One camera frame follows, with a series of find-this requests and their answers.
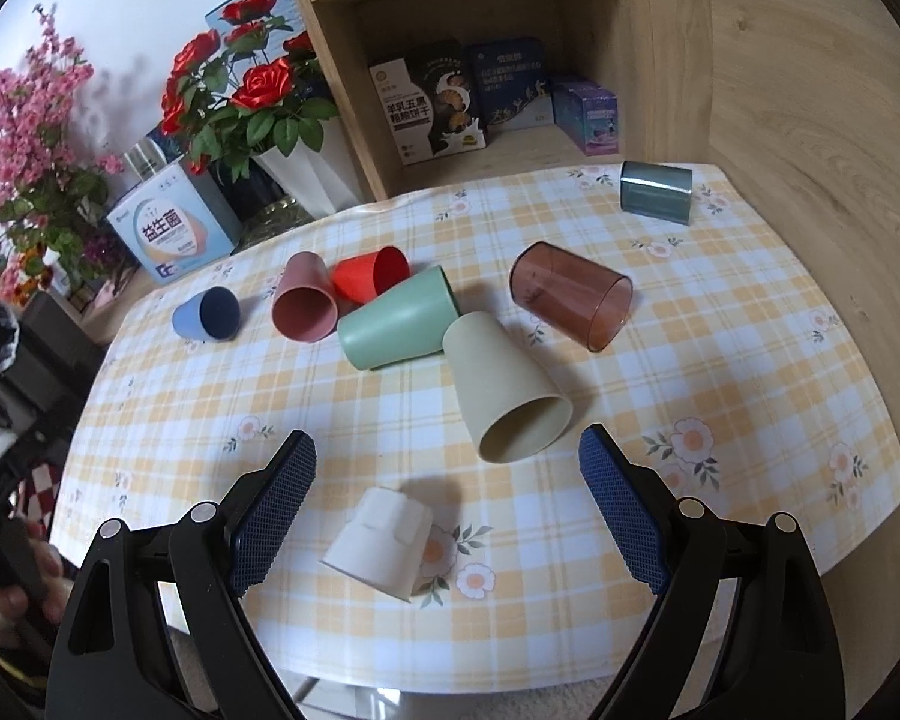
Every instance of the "human hand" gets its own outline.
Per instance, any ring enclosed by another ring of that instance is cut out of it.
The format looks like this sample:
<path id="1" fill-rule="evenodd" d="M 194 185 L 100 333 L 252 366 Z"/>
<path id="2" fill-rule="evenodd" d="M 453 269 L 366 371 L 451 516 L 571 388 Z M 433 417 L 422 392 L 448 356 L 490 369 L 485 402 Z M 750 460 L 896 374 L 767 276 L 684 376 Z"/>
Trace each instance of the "human hand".
<path id="1" fill-rule="evenodd" d="M 28 523 L 26 529 L 31 536 L 29 543 L 34 549 L 40 576 L 49 591 L 41 604 L 41 610 L 47 621 L 57 626 L 63 619 L 63 610 L 66 608 L 73 583 L 63 579 L 63 561 L 60 560 L 60 552 L 42 539 L 35 538 L 40 533 L 40 526 Z M 16 623 L 26 614 L 28 606 L 29 599 L 21 587 L 0 589 L 0 647 L 17 649 L 22 645 L 21 638 L 16 632 Z"/>

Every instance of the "blue gripper pad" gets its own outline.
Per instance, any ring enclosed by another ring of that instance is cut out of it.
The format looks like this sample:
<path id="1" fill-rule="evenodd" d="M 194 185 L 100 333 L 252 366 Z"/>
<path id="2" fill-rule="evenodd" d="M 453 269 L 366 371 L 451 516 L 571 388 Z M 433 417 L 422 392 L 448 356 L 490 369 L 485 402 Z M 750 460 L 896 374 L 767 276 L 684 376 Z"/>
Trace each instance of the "blue gripper pad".
<path id="1" fill-rule="evenodd" d="M 631 576 L 662 594 L 670 583 L 663 536 L 593 427 L 580 437 L 580 471 Z"/>
<path id="2" fill-rule="evenodd" d="M 317 448 L 303 434 L 231 536 L 229 584 L 237 598 L 266 579 L 316 475 Z"/>

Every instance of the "beige cup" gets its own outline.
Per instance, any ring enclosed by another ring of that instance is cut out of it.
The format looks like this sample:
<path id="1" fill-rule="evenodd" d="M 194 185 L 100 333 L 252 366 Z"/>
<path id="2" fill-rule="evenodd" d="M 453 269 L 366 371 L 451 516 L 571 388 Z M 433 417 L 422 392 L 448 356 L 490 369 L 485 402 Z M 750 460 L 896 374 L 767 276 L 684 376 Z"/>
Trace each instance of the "beige cup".
<path id="1" fill-rule="evenodd" d="M 463 421 L 477 454 L 511 463 L 548 447 L 573 403 L 490 314 L 464 314 L 443 336 Z"/>
<path id="2" fill-rule="evenodd" d="M 409 601 L 433 524 L 429 506 L 394 490 L 370 488 L 320 562 Z"/>

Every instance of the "blue cup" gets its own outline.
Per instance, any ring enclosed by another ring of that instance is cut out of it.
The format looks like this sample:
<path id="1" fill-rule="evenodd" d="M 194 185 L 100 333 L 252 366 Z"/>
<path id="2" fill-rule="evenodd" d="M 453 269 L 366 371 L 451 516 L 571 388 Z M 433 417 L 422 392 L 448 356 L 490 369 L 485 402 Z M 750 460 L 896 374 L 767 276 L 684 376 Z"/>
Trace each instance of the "blue cup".
<path id="1" fill-rule="evenodd" d="M 193 341 L 229 341 L 240 329 L 240 301 L 223 287 L 194 295 L 173 311 L 173 331 Z"/>

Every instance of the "finger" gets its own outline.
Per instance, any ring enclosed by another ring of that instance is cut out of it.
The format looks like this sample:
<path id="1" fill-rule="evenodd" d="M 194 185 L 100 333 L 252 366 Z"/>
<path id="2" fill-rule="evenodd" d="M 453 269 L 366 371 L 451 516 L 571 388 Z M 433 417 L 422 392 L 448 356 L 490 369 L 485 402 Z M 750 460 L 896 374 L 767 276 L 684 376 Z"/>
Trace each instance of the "finger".
<path id="1" fill-rule="evenodd" d="M 70 591 L 73 589 L 72 581 L 65 579 L 55 579 L 48 582 L 50 593 L 44 600 L 42 605 L 43 616 L 52 625 L 59 625 L 63 619 L 64 610 L 67 608 L 67 600 L 70 598 Z"/>
<path id="2" fill-rule="evenodd" d="M 0 617 L 19 620 L 26 614 L 26 593 L 22 587 L 4 587 L 0 590 Z"/>
<path id="3" fill-rule="evenodd" d="M 60 552 L 55 546 L 45 541 L 36 541 L 31 539 L 31 547 L 34 548 L 34 557 L 36 557 L 36 565 L 40 567 L 40 573 L 50 579 L 63 576 L 63 560 L 60 559 Z"/>

